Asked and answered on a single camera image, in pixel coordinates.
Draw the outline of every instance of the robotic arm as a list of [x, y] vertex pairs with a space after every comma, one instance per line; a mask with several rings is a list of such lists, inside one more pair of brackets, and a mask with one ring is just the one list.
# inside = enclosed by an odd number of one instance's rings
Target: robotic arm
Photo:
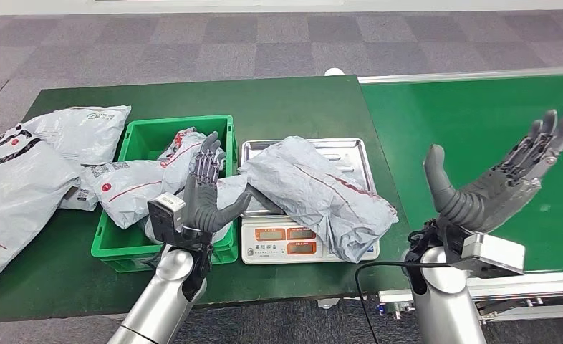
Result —
[[425, 343], [486, 343], [466, 282], [524, 273], [524, 246], [489, 235], [525, 206], [563, 151], [563, 118], [555, 110], [532, 123], [528, 134], [495, 166], [456, 190], [443, 169], [444, 150], [432, 145], [423, 167], [439, 213], [408, 237], [406, 262], [451, 267], [409, 267]]
[[207, 137], [187, 177], [184, 200], [165, 193], [148, 202], [155, 238], [164, 244], [155, 276], [109, 344], [171, 343], [193, 305], [206, 291], [212, 268], [212, 236], [244, 212], [250, 194], [218, 210], [216, 181], [224, 155], [218, 133]]

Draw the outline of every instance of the stainless steel weighing tray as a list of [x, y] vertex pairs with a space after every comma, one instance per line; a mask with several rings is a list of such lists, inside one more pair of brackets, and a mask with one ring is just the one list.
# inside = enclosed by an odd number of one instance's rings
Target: stainless steel weighing tray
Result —
[[[281, 140], [253, 140], [241, 145], [239, 165], [257, 156], [265, 148]], [[308, 139], [317, 152], [330, 160], [348, 178], [356, 181], [368, 191], [376, 192], [372, 171], [366, 155], [364, 141], [359, 138], [318, 138]], [[281, 209], [265, 195], [252, 189], [254, 197], [242, 217], [283, 217]]]

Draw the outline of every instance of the gray plastic mailer bag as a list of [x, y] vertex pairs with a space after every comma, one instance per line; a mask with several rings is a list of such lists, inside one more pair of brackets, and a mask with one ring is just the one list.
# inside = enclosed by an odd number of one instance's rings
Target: gray plastic mailer bag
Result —
[[311, 229], [331, 252], [357, 263], [392, 224], [396, 210], [364, 190], [303, 138], [291, 136], [244, 162], [248, 183]]

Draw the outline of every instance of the white bag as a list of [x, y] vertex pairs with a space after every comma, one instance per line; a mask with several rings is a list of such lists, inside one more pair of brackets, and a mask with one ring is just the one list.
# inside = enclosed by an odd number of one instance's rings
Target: white bag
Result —
[[[81, 174], [82, 165], [113, 160], [131, 110], [130, 106], [69, 107], [32, 118], [23, 126], [52, 145]], [[95, 193], [81, 181], [81, 186], [62, 200], [60, 208], [92, 211], [96, 205]]]
[[[223, 209], [235, 203], [239, 195], [241, 195], [241, 193], [246, 190], [247, 185], [248, 178], [246, 176], [240, 175], [219, 179], [216, 183], [216, 188], [218, 189], [216, 206], [219, 209]], [[183, 199], [184, 190], [182, 190], [177, 196]], [[231, 228], [232, 223], [233, 222], [227, 223], [225, 227], [223, 227], [220, 231], [214, 233], [214, 235], [212, 236], [212, 244], [221, 241], [226, 236], [229, 229]], [[149, 240], [151, 240], [152, 243], [161, 244], [160, 241], [155, 239], [155, 235], [153, 233], [153, 225], [150, 222], [149, 216], [140, 220], [139, 225], [144, 228], [145, 235], [147, 236], [147, 238], [149, 238]]]
[[82, 173], [104, 210], [122, 229], [148, 215], [147, 201], [163, 193], [162, 177], [159, 162], [147, 160], [106, 163]]
[[49, 221], [77, 172], [20, 124], [0, 136], [0, 272]]
[[195, 156], [206, 139], [202, 133], [195, 131], [194, 127], [176, 133], [172, 143], [161, 153], [159, 161], [165, 172], [163, 173], [163, 192], [175, 194], [185, 187], [189, 171], [195, 166]]
[[311, 229], [340, 259], [357, 263], [398, 222], [382, 197], [347, 180], [303, 138], [291, 136], [244, 162], [248, 183]]

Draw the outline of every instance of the white plastic mailer bag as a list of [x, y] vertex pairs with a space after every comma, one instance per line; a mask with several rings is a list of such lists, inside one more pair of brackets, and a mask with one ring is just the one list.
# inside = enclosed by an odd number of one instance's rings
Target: white plastic mailer bag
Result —
[[396, 210], [366, 191], [303, 138], [291, 136], [244, 162], [248, 183], [311, 229], [340, 259], [357, 263], [398, 222]]
[[78, 177], [22, 125], [0, 136], [0, 272], [43, 229]]
[[[201, 148], [206, 136], [195, 130], [194, 127], [176, 133], [172, 143], [161, 153], [159, 161], [165, 172], [163, 173], [163, 191], [172, 194], [183, 189], [189, 171], [195, 165], [195, 156]], [[216, 154], [223, 153], [218, 148]]]
[[158, 161], [106, 163], [82, 173], [108, 216], [126, 229], [147, 216], [147, 201], [161, 195], [163, 168]]
[[[218, 189], [218, 198], [216, 199], [216, 206], [219, 209], [223, 209], [227, 206], [232, 205], [239, 195], [246, 190], [246, 186], [248, 185], [248, 178], [246, 176], [232, 176], [227, 178], [221, 178], [216, 183], [216, 188]], [[181, 199], [183, 198], [184, 190], [182, 190], [177, 196]], [[157, 239], [155, 239], [155, 235], [153, 233], [153, 225], [150, 222], [150, 217], [147, 216], [144, 219], [140, 220], [139, 224], [145, 230], [145, 235], [151, 242], [154, 244], [161, 244]], [[220, 231], [216, 232], [212, 236], [212, 243], [221, 241], [226, 234], [228, 233], [229, 229], [231, 228], [232, 222], [229, 222], [223, 227]]]
[[[78, 173], [83, 166], [109, 163], [115, 156], [130, 106], [69, 107], [40, 115], [23, 126], [52, 145]], [[92, 211], [97, 197], [85, 181], [60, 204], [61, 209]]]

